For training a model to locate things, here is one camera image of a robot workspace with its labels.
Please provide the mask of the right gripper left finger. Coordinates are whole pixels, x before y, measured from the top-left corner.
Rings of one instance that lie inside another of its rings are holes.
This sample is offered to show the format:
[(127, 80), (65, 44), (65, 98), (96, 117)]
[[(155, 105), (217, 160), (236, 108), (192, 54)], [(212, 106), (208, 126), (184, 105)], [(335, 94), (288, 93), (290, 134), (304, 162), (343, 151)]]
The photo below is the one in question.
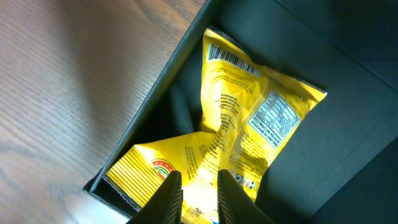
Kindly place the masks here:
[(182, 205), (182, 176), (179, 171), (172, 171), (140, 212), (126, 224), (180, 224)]

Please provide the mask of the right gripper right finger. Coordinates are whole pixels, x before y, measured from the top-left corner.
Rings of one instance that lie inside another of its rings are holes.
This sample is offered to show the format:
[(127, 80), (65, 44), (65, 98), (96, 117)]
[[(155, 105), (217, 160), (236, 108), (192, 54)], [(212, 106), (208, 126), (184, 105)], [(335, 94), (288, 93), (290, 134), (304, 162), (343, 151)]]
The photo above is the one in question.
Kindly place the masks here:
[(218, 171), (217, 188), (219, 224), (273, 224), (226, 169)]

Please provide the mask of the yellow snack bag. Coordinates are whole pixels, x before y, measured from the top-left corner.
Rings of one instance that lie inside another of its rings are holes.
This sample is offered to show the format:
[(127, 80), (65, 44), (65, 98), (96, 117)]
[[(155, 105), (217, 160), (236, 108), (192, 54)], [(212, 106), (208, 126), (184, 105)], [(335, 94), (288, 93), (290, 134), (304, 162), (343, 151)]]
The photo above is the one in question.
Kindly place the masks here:
[(325, 91), (255, 64), (224, 33), (203, 34), (200, 130), (136, 144), (106, 173), (143, 207), (172, 171), (182, 175), (184, 223), (218, 223), (216, 176), (226, 169), (255, 200), (267, 168)]

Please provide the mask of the black box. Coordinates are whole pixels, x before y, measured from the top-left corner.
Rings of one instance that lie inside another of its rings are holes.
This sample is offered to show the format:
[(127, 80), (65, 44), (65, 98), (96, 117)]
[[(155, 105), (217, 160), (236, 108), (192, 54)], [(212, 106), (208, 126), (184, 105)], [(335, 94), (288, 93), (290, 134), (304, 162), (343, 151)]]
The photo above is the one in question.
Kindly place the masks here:
[(396, 223), (397, 2), (206, 1), (83, 190), (129, 223)]

